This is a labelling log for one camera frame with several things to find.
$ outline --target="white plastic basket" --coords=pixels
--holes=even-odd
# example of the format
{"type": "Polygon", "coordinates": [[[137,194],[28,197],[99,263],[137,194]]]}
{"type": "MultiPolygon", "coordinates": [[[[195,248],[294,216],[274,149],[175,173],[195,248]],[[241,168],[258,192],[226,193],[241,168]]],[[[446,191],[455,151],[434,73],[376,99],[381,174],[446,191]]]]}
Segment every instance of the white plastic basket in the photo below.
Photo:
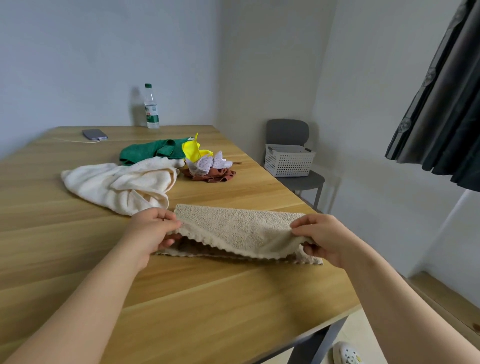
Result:
{"type": "Polygon", "coordinates": [[[274,177],[305,177],[315,152],[302,146],[265,144],[265,169],[274,177]]]}

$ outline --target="bottle label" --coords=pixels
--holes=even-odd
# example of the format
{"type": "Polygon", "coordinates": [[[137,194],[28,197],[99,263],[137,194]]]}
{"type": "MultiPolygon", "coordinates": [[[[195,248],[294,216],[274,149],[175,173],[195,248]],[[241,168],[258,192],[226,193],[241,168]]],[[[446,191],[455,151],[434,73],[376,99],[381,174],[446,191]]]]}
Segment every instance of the bottle label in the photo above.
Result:
{"type": "Polygon", "coordinates": [[[147,122],[158,122],[157,105],[145,105],[145,113],[147,114],[147,122]]]}

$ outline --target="forearm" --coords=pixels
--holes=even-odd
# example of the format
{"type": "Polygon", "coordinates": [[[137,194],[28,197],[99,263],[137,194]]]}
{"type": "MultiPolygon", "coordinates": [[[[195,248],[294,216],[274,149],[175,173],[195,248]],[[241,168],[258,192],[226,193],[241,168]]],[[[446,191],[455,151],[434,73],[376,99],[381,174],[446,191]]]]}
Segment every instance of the forearm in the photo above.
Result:
{"type": "Polygon", "coordinates": [[[366,243],[347,254],[344,268],[389,364],[480,361],[480,352],[366,243]]]}
{"type": "Polygon", "coordinates": [[[98,363],[136,273],[130,260],[112,250],[5,363],[98,363]]]}

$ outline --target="green cloth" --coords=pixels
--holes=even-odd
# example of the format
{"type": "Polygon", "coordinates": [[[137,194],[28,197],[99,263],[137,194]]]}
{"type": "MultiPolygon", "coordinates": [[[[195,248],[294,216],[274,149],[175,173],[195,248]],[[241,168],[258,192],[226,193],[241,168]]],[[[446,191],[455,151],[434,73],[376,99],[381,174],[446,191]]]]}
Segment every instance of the green cloth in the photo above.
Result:
{"type": "Polygon", "coordinates": [[[120,152],[120,162],[131,166],[141,160],[153,157],[167,157],[168,159],[183,159],[185,153],[181,146],[189,138],[165,139],[145,144],[132,144],[120,152]]]}

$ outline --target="chair seat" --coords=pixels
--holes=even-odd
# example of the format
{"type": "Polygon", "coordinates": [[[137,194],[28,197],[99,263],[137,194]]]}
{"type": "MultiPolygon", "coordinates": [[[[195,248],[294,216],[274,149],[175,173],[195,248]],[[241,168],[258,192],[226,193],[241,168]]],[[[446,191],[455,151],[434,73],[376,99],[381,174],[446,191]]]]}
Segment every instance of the chair seat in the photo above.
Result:
{"type": "Polygon", "coordinates": [[[291,191],[312,190],[322,186],[325,182],[322,175],[312,170],[306,177],[277,177],[276,179],[291,191]]]}

